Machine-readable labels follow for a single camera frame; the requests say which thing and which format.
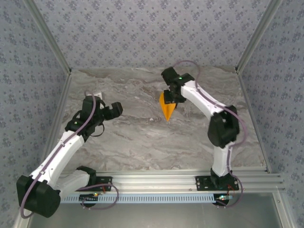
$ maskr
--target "metal plate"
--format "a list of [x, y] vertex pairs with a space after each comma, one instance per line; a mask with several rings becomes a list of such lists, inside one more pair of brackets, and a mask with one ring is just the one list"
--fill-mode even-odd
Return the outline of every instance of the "metal plate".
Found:
[[[263, 167], [234, 168], [234, 174], [242, 181], [246, 193], [277, 192], [285, 189], [280, 174], [265, 172]], [[107, 171], [97, 176], [113, 177], [120, 193], [196, 193], [196, 176], [210, 175], [208, 170], [165, 170], [165, 171]], [[210, 190], [204, 193], [226, 193]]]
[[[217, 191], [217, 190], [219, 190], [211, 182], [211, 176], [197, 176], [197, 177], [195, 177], [195, 181], [196, 181], [197, 191]], [[231, 190], [229, 188], [229, 186], [231, 186], [235, 191], [239, 190], [237, 179], [231, 177], [230, 179], [227, 179], [227, 185], [224, 186], [219, 191]]]
[[[112, 184], [112, 177], [96, 177], [96, 184]], [[111, 191], [111, 186], [103, 187], [96, 187], [91, 188], [89, 190], [81, 190], [81, 191], [96, 191], [96, 192], [104, 192], [104, 191]]]

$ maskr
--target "blue floral wallpaper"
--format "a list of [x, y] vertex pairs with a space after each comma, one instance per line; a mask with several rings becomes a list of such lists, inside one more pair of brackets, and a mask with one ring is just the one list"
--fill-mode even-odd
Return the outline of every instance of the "blue floral wallpaper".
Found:
[[286, 0], [242, 77], [274, 172], [304, 227], [304, 2]]
[[72, 68], [235, 66], [269, 0], [35, 0]]
[[0, 20], [0, 227], [10, 228], [16, 180], [39, 163], [66, 76], [22, 0], [2, 0]]

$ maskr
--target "cable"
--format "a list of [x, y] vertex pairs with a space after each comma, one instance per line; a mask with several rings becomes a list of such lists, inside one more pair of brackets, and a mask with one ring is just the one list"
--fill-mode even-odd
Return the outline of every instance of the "cable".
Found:
[[230, 184], [228, 184], [227, 186], [228, 186], [228, 189], [232, 189], [233, 190], [233, 197], [234, 197], [234, 195], [235, 195], [234, 188]]
[[240, 197], [238, 198], [238, 200], [237, 200], [234, 204], [229, 205], [229, 206], [227, 206], [225, 203], [223, 203], [223, 202], [221, 202], [221, 201], [216, 200], [216, 202], [221, 203], [222, 205], [226, 206], [226, 208], [234, 207], [234, 206], [237, 205], [237, 204], [241, 201], [241, 199], [243, 198], [244, 189], [243, 189], [243, 184], [242, 184], [241, 180], [240, 180], [236, 175], [232, 174], [232, 172], [231, 172], [231, 170], [230, 170], [229, 161], [230, 161], [230, 156], [231, 156], [231, 149], [232, 149], [233, 147], [235, 147], [235, 146], [242, 145], [242, 144], [246, 141], [247, 136], [248, 136], [247, 128], [246, 128], [246, 126], [245, 126], [244, 121], [243, 121], [237, 114], [235, 114], [233, 111], [227, 109], [226, 107], [223, 107], [223, 106], [217, 104], [216, 102], [210, 100], [207, 96], [205, 96], [205, 95], [201, 92], [201, 90], [199, 89], [199, 84], [198, 84], [198, 79], [199, 79], [199, 77], [200, 77], [201, 70], [200, 70], [199, 65], [198, 65], [196, 62], [191, 61], [191, 60], [182, 60], [182, 61], [179, 61], [179, 62], [177, 62], [176, 64], [174, 64], [173, 67], [175, 67], [176, 65], [178, 65], [178, 64], [180, 64], [180, 63], [192, 63], [192, 64], [194, 64], [194, 65], [197, 67], [198, 71], [199, 71], [198, 74], [197, 74], [197, 76], [196, 76], [196, 80], [195, 80], [195, 87], [196, 87], [198, 93], [199, 93], [205, 100], [207, 100], [208, 102], [210, 102], [211, 104], [213, 104], [213, 105], [215, 105], [215, 106], [217, 106], [217, 107], [219, 107], [219, 108], [225, 110], [226, 112], [232, 114], [235, 118], [237, 118], [237, 120], [238, 120], [238, 121], [241, 123], [241, 125], [242, 125], [243, 131], [244, 131], [244, 137], [243, 137], [242, 141], [239, 142], [239, 143], [230, 145], [230, 146], [228, 147], [228, 154], [227, 154], [227, 169], [228, 169], [228, 173], [229, 173], [232, 177], [234, 177], [235, 179], [237, 179], [237, 181], [239, 182], [239, 184], [240, 184], [240, 186], [241, 186], [241, 195], [240, 195]]
[[42, 168], [41, 172], [37, 175], [37, 177], [34, 179], [34, 181], [32, 182], [32, 184], [30, 185], [30, 187], [28, 188], [27, 192], [25, 193], [23, 200], [21, 202], [21, 206], [20, 206], [20, 215], [23, 219], [27, 219], [29, 217], [31, 217], [34, 213], [32, 212], [29, 215], [24, 215], [24, 205], [25, 202], [27, 201], [30, 192], [32, 191], [33, 187], [35, 186], [35, 184], [37, 183], [37, 181], [39, 180], [39, 178], [41, 177], [42, 173], [47, 169], [47, 167], [49, 166], [49, 164], [53, 161], [53, 159], [56, 157], [56, 155], [58, 154], [58, 152], [60, 151], [60, 149], [71, 139], [73, 138], [75, 135], [77, 135], [87, 124], [88, 122], [92, 119], [95, 109], [96, 109], [96, 99], [93, 93], [90, 93], [91, 96], [93, 97], [93, 109], [91, 111], [91, 114], [89, 115], [88, 119], [84, 122], [83, 125], [81, 125], [81, 127], [75, 131], [72, 135], [70, 135], [66, 140], [64, 140], [62, 142], [62, 144], [59, 145], [59, 147], [56, 149], [56, 151], [54, 152], [54, 154], [51, 156], [51, 158], [47, 161], [47, 163], [45, 164], [45, 166]]
[[101, 136], [105, 132], [105, 126], [104, 126], [103, 123], [102, 123], [102, 126], [103, 126], [103, 132], [101, 132], [100, 134], [97, 134], [97, 135], [91, 135], [91, 137], [99, 137], [99, 136]]
[[86, 206], [84, 205], [85, 200], [87, 199], [87, 197], [85, 197], [85, 198], [82, 200], [82, 202], [81, 202], [81, 205], [82, 205], [83, 209], [87, 209], [87, 210], [107, 210], [107, 209], [110, 209], [110, 208], [112, 208], [112, 207], [115, 206], [115, 204], [117, 203], [117, 201], [118, 201], [118, 199], [119, 199], [119, 191], [118, 191], [118, 188], [116, 188], [116, 186], [113, 185], [113, 184], [110, 184], [110, 183], [108, 183], [108, 184], [96, 184], [96, 185], [92, 185], [92, 186], [87, 186], [87, 187], [80, 188], [80, 189], [78, 189], [77, 191], [79, 191], [79, 190], [87, 190], [87, 189], [96, 188], [96, 187], [104, 187], [104, 186], [110, 186], [110, 187], [115, 188], [116, 193], [117, 193], [116, 198], [115, 198], [115, 201], [114, 201], [110, 206], [107, 206], [107, 207], [105, 207], [105, 208], [88, 208], [88, 207], [86, 207]]

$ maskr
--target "black mounting bracket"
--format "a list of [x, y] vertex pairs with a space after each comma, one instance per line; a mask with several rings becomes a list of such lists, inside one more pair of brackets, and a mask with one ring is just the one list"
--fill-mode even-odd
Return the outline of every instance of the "black mounting bracket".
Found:
[[195, 177], [197, 191], [228, 191], [229, 186], [235, 191], [239, 190], [238, 180], [232, 177], [229, 173], [223, 177], [217, 176], [211, 169], [210, 176]]
[[[95, 177], [96, 183], [95, 184], [108, 184], [111, 183], [112, 184], [112, 179], [113, 177]], [[101, 192], [104, 191], [111, 191], [111, 186], [104, 186], [104, 187], [95, 187], [95, 188], [91, 188], [89, 190], [80, 190], [80, 192], [82, 191], [94, 191], [96, 193], [101, 194]], [[86, 201], [98, 201], [98, 195], [95, 194], [80, 194], [78, 200], [80, 202], [82, 202], [84, 199]], [[93, 207], [94, 205], [96, 205], [95, 203], [84, 203], [84, 206], [87, 208]]]
[[[96, 185], [96, 184], [112, 184], [113, 177], [97, 177], [96, 170], [91, 169], [86, 166], [80, 166], [77, 168], [77, 170], [82, 170], [90, 175], [89, 182], [86, 187]], [[95, 187], [91, 188], [89, 191], [111, 191], [111, 186], [105, 186], [103, 187]]]

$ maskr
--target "black clamp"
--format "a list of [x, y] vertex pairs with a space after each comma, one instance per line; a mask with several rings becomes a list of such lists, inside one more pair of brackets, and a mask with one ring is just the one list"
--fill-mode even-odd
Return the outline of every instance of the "black clamp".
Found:
[[86, 166], [79, 166], [76, 170], [81, 170], [89, 174], [89, 182], [87, 183], [87, 186], [95, 185], [96, 184], [96, 170], [91, 169]]
[[161, 76], [169, 86], [169, 90], [164, 90], [165, 104], [184, 103], [186, 98], [181, 95], [181, 87], [188, 81], [194, 81], [194, 78], [188, 73], [177, 74], [173, 67], [165, 69]]
[[[92, 119], [89, 123], [78, 133], [81, 135], [86, 142], [88, 137], [94, 133], [95, 128], [103, 124], [104, 120], [112, 120], [119, 117], [123, 113], [123, 107], [120, 102], [112, 103], [112, 109], [106, 107], [103, 100], [100, 97], [95, 96], [96, 107]], [[77, 131], [84, 122], [89, 118], [93, 109], [93, 98], [92, 96], [86, 96], [82, 103], [82, 110], [78, 111], [69, 121], [65, 127], [66, 131]]]

